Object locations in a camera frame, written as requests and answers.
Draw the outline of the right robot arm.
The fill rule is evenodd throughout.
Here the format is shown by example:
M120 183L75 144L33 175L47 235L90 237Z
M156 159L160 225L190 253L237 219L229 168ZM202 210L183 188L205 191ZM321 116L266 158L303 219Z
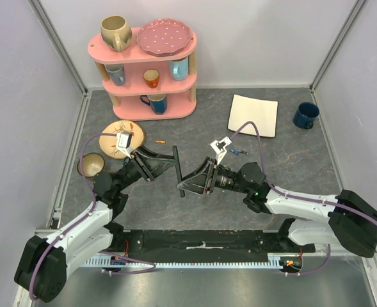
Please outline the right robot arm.
M377 210L350 190L338 195L296 193L270 186L256 162L232 171L210 157L180 176L177 187L199 195L211 194L215 188L243 193L243 202L256 213L288 215L284 231L276 237L282 251L307 244L340 244L364 258L376 252Z

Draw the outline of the black remote control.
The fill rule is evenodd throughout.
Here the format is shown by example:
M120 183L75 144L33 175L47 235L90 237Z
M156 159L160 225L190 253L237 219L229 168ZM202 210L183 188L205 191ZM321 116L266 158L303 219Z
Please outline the black remote control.
M176 169L176 174L177 174L177 184L180 184L182 181L182 171L180 167L180 159L179 159L177 145L173 145L172 150L173 150L173 158L175 159L175 162L176 162L175 169Z

